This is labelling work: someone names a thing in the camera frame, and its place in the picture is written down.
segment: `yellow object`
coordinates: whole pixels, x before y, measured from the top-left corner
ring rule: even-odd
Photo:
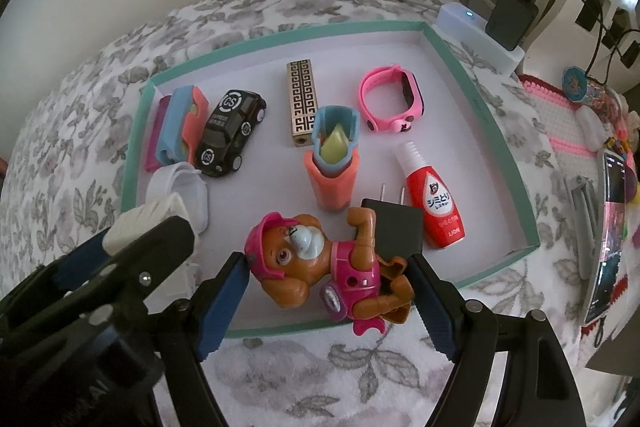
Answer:
[[[340,124],[336,124],[329,137],[320,147],[320,157],[329,165],[337,164],[347,156],[349,138]]]
[[[632,204],[638,204],[640,203],[640,183],[638,184],[638,191],[636,192],[636,195],[634,196],[634,198],[631,200]]]

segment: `pink smartwatch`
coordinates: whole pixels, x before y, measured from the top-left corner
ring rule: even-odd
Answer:
[[[402,94],[408,109],[404,113],[391,118],[373,116],[364,103],[364,96],[376,86],[393,84],[394,82],[402,85]],[[412,122],[424,114],[424,101],[414,74],[411,71],[403,70],[397,64],[369,71],[360,83],[358,102],[367,127],[373,132],[406,132],[411,129]]]

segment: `white bottle cap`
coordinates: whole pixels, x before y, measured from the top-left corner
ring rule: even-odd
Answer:
[[[414,142],[398,144],[395,152],[405,178],[408,178],[418,169],[422,169],[427,166],[427,162],[418,152]]]

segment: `white plastic piece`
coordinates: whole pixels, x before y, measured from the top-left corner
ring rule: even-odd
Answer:
[[[102,238],[102,247],[107,254],[114,256],[143,233],[171,216],[180,216],[189,220],[182,198],[175,193],[120,214],[109,232]]]
[[[178,299],[191,299],[202,282],[200,265],[185,261],[145,299],[149,313],[159,313]]]
[[[414,142],[399,143],[396,145],[395,152],[405,178],[408,178],[415,171],[427,166],[427,162],[418,151]]]
[[[515,71],[524,58],[524,50],[516,47],[510,52],[484,32],[486,20],[459,2],[443,4],[436,26],[444,33],[469,46],[500,74]]]
[[[172,192],[180,194],[193,232],[204,232],[209,224],[209,201],[207,184],[200,178],[200,171],[187,162],[159,168],[146,187],[145,201],[154,201]]]
[[[580,124],[582,134],[584,135],[584,143],[591,152],[596,152],[602,149],[604,142],[607,141],[609,136],[604,130],[604,126],[598,118],[598,115],[593,112],[591,107],[583,105],[575,112],[575,120]]]

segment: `patterned metal box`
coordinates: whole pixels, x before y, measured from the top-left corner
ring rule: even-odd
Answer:
[[[318,99],[311,61],[297,60],[287,64],[289,101],[291,109],[291,137],[298,147],[311,145],[311,131],[316,120]]]

